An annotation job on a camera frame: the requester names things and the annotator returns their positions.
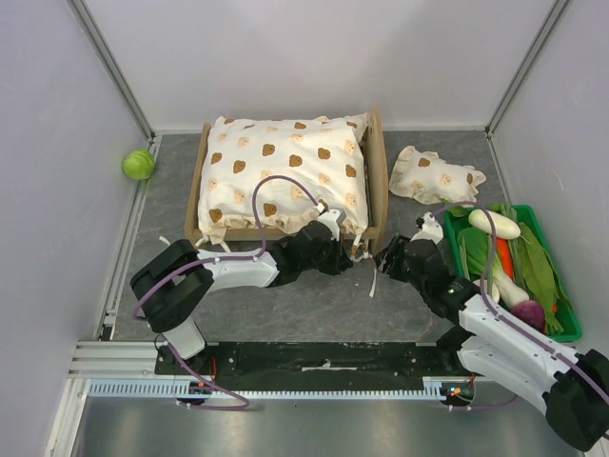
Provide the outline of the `wooden pet bed frame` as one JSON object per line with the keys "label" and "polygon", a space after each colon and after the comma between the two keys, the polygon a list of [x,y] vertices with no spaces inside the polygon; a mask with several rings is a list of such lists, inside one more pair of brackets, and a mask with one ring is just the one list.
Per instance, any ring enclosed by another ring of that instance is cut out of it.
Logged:
{"label": "wooden pet bed frame", "polygon": [[[198,204],[201,190],[201,174],[208,156],[208,136],[212,125],[205,123],[201,131],[194,175],[190,187],[184,233],[192,244],[198,242],[203,233],[199,230]],[[367,114],[367,127],[360,143],[365,171],[365,188],[368,210],[368,228],[362,240],[368,242],[368,251],[378,253],[383,247],[388,214],[388,166],[383,138],[382,117],[378,108]]]}

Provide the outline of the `bear print cream quilt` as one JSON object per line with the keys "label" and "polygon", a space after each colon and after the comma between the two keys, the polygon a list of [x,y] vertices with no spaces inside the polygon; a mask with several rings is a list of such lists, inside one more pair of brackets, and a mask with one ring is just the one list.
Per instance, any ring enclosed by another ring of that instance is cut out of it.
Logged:
{"label": "bear print cream quilt", "polygon": [[367,113],[329,119],[219,117],[211,124],[195,247],[277,240],[317,219],[322,200],[342,209],[349,259],[372,257],[363,152]]}

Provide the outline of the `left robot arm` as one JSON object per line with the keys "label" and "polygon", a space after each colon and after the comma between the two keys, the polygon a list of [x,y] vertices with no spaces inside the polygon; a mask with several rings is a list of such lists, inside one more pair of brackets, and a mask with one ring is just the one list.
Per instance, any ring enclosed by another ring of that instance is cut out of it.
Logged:
{"label": "left robot arm", "polygon": [[353,267],[340,235],[313,221],[263,252],[220,253],[196,249],[186,239],[170,244],[131,278],[134,317],[165,337],[176,364],[188,374],[206,369],[206,339],[192,318],[209,292],[229,288],[276,288],[308,270],[339,275]]}

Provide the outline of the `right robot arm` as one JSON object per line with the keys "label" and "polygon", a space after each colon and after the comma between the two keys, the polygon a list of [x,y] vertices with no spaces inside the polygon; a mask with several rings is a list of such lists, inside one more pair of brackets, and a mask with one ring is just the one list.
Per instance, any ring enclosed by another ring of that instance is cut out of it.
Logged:
{"label": "right robot arm", "polygon": [[431,240],[395,236],[377,254],[381,272],[410,284],[453,328],[436,350],[438,368],[464,368],[510,390],[543,414],[569,446],[586,452],[608,435],[608,359],[581,353],[525,324],[480,288],[454,275]]}

